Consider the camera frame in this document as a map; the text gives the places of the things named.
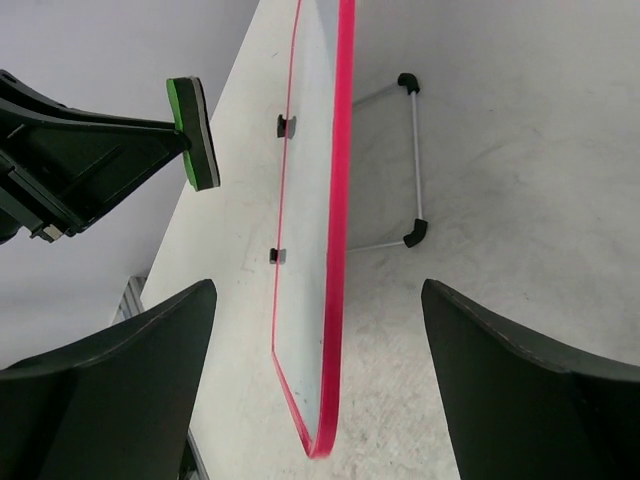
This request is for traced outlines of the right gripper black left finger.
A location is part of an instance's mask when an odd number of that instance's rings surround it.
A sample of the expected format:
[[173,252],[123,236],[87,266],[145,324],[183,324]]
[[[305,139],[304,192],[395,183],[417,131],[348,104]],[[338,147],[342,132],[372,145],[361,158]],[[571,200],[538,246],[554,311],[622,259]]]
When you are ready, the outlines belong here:
[[2,478],[182,478],[216,302],[202,280],[2,369]]

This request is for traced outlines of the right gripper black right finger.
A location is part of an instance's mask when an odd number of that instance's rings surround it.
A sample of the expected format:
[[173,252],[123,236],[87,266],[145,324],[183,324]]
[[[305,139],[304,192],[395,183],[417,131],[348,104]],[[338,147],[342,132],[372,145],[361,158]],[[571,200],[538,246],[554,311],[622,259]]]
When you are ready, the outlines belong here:
[[440,281],[425,281],[421,303],[461,478],[638,478],[638,366],[540,334]]

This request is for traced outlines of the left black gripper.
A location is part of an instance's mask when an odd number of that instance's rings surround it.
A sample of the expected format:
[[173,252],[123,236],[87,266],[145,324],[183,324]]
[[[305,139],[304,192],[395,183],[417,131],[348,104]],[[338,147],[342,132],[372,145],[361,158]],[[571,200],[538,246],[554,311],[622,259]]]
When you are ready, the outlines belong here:
[[2,71],[1,244],[84,232],[187,147],[171,123],[69,108]]

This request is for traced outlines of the green bone-shaped eraser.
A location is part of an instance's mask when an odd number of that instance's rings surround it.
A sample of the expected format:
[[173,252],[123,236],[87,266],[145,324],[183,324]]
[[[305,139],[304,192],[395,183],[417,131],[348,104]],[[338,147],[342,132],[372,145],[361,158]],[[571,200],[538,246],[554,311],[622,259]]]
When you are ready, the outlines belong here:
[[195,191],[221,185],[204,88],[198,77],[166,80],[169,103],[176,129],[189,141],[183,152],[187,179]]

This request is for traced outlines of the pink framed whiteboard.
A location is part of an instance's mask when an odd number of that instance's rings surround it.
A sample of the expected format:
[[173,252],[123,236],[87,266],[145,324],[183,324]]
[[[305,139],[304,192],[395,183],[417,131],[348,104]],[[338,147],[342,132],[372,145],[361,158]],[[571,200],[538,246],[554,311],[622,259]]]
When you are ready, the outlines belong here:
[[296,4],[274,265],[271,356],[306,455],[336,438],[344,318],[356,4]]

